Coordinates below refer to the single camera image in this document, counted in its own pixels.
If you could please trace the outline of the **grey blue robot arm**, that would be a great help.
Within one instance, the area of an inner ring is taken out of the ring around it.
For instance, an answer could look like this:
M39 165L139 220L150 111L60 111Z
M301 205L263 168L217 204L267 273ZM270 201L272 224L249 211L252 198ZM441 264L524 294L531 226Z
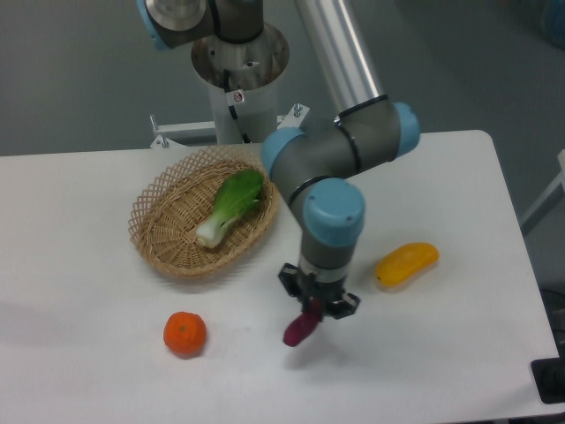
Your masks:
M318 320L356 312L344 289L365 221L365 202L349 178L413 150L420 137L411 108L391 102L346 1L300 1L299 15L337 108L333 126L309 135L295 113L277 117L276 86L288 66L285 37L264 19L260 1L138 2L154 45L190 44L207 85L221 144L259 143L261 161L302 231L297 265L280 280Z

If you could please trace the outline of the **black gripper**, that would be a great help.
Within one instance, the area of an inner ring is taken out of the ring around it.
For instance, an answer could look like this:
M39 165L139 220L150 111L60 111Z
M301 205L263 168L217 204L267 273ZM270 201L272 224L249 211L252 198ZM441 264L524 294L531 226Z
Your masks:
M360 298L344 292L347 267L322 269L310 265L289 263L282 266L278 278L287 294L296 299L303 308L311 298L318 299L324 317L340 320L354 315L360 304Z

